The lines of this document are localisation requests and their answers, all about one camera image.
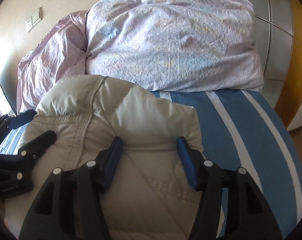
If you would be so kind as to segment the silver quilted down jacket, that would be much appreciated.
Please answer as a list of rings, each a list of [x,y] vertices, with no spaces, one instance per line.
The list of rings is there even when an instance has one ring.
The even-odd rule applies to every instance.
[[[56,132],[57,139],[32,170],[33,190],[5,201],[6,221],[15,236],[54,168],[79,168],[120,137],[121,160],[110,189],[101,196],[112,238],[188,238],[200,194],[187,182],[176,139],[184,137],[190,148],[203,150],[193,107],[158,99],[111,77],[66,77],[40,101],[18,147],[47,130]]]

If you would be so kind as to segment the blue white striped bedsheet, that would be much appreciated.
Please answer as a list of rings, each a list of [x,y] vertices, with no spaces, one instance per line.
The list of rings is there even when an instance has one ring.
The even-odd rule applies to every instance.
[[[228,170],[248,170],[285,239],[302,217],[302,163],[288,131],[263,96],[234,89],[151,93],[197,111],[205,158]]]

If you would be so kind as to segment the pink floral duvet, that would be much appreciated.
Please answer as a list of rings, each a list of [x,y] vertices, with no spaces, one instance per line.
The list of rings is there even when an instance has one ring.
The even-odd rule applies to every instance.
[[[61,18],[18,65],[17,111],[62,78],[102,75],[150,91],[261,91],[248,0],[100,0]]]

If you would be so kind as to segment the white wall socket plate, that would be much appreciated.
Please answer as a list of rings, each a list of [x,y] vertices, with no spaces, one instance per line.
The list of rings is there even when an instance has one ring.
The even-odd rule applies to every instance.
[[[29,33],[34,27],[34,24],[33,24],[33,20],[32,18],[30,17],[27,21],[26,21],[26,31]]]

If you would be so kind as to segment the white wall switch plate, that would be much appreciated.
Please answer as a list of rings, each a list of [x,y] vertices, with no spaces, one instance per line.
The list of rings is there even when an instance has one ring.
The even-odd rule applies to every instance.
[[[42,8],[39,7],[36,12],[34,12],[31,16],[33,26],[36,26],[43,20]]]

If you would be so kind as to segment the wooden framed wall niche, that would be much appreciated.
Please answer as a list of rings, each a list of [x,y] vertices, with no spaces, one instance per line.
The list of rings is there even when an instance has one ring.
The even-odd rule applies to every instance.
[[[302,127],[302,4],[249,0],[264,71],[263,96],[288,130]]]

